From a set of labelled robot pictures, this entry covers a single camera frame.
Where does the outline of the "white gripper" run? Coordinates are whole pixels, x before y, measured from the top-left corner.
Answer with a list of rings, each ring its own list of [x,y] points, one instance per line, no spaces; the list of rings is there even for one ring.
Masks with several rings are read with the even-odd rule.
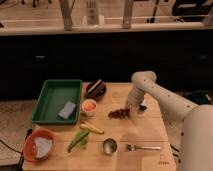
[[[138,107],[143,103],[145,92],[137,87],[133,87],[127,96],[127,105],[129,106],[129,115],[136,116]]]

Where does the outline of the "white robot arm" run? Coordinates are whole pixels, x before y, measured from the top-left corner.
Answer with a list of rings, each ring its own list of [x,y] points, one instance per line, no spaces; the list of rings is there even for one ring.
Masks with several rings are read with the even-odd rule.
[[[153,71],[133,73],[127,102],[137,106],[148,93],[183,122],[176,171],[213,171],[213,105],[198,105],[158,85],[156,80]]]

